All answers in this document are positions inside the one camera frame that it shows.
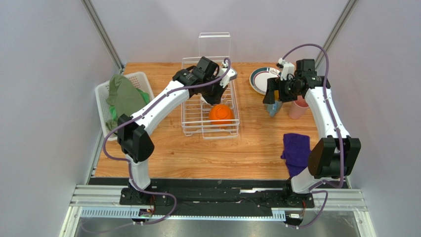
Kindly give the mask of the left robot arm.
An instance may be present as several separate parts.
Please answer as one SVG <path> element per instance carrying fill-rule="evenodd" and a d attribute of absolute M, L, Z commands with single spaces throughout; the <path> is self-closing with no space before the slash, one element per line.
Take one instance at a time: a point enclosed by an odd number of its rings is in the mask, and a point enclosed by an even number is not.
<path fill-rule="evenodd" d="M 141 110 L 131 116 L 119 117 L 117 142 L 129 164 L 132 188 L 152 194 L 146 190 L 151 184 L 148 158 L 155 148 L 150 136 L 159 123 L 177 106 L 197 94 L 210 105 L 220 104 L 229 82 L 236 76 L 229 58 L 224 58 L 219 65 L 202 57 L 197 65 L 176 72 L 166 88 Z"/>

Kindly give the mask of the pink cup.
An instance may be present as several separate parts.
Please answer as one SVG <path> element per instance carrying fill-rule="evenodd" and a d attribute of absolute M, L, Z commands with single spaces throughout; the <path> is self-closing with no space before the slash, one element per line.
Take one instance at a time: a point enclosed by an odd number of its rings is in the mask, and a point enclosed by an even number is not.
<path fill-rule="evenodd" d="M 299 119 L 306 113 L 308 108 L 309 105 L 306 103 L 305 99 L 300 95 L 297 97 L 296 100 L 291 102 L 288 115 L 292 119 Z"/>

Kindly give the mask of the beige plate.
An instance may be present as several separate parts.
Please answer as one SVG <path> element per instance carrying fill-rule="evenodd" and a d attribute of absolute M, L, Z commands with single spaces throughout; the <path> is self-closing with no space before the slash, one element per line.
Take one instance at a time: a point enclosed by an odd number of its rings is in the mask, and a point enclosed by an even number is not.
<path fill-rule="evenodd" d="M 269 78 L 279 77 L 281 71 L 272 67 L 261 67 L 254 70 L 249 78 L 249 83 L 258 94 L 265 95 L 267 90 L 267 80 Z"/>

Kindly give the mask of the blue butterfly mug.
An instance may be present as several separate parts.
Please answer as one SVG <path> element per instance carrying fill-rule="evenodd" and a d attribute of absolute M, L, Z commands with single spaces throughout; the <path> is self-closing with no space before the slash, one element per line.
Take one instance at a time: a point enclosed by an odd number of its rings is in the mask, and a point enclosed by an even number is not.
<path fill-rule="evenodd" d="M 269 103 L 269 97 L 273 96 L 274 103 Z M 269 113 L 269 116 L 271 118 L 275 117 L 275 115 L 280 111 L 282 107 L 283 102 L 280 100 L 279 92 L 278 91 L 272 91 L 267 92 L 264 98 L 264 105 L 266 107 L 266 111 Z"/>

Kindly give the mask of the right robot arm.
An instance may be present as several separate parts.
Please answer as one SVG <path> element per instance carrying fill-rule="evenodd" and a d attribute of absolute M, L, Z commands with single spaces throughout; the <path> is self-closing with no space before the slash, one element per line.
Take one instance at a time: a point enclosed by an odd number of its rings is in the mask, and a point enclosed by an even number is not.
<path fill-rule="evenodd" d="M 310 152 L 308 166 L 300 174 L 289 178 L 282 190 L 281 200 L 286 206 L 297 207 L 312 197 L 311 191 L 329 184 L 343 186 L 361 149 L 358 138 L 352 138 L 336 112 L 327 76 L 319 76 L 313 59 L 298 60 L 296 64 L 280 58 L 276 64 L 280 73 L 267 79 L 263 104 L 271 117 L 285 102 L 301 96 L 312 111 L 319 142 Z"/>

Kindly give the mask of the orange bowl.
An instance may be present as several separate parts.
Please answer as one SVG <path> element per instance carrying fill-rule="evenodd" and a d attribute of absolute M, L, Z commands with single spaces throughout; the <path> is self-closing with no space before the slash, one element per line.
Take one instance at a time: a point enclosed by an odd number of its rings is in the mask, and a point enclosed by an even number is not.
<path fill-rule="evenodd" d="M 233 111 L 224 104 L 213 106 L 209 112 L 209 120 L 212 125 L 231 124 L 233 119 Z"/>

